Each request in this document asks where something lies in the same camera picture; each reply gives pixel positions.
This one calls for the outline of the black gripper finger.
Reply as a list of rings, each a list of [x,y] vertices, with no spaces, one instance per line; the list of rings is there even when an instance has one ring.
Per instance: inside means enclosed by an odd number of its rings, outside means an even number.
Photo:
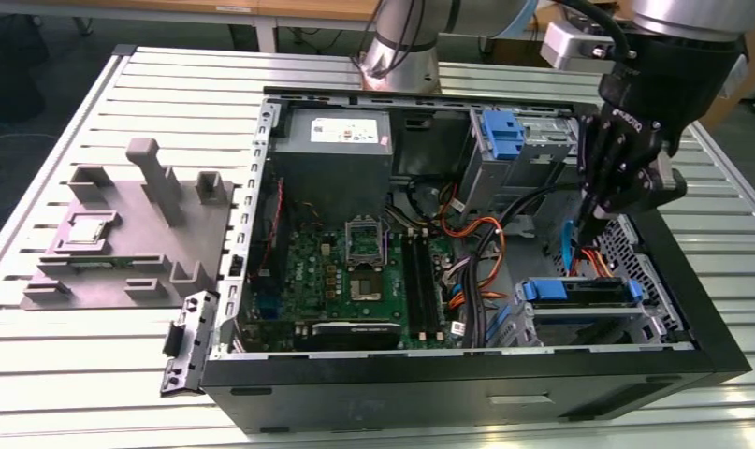
[[[617,214],[607,211],[607,189],[613,171],[617,121],[608,113],[580,118],[577,172],[581,179],[581,202],[575,217],[575,242],[589,246]]]
[[[671,165],[663,144],[656,156],[632,170],[625,170],[609,182],[604,196],[607,215],[637,213],[653,210],[687,193],[687,182]]]

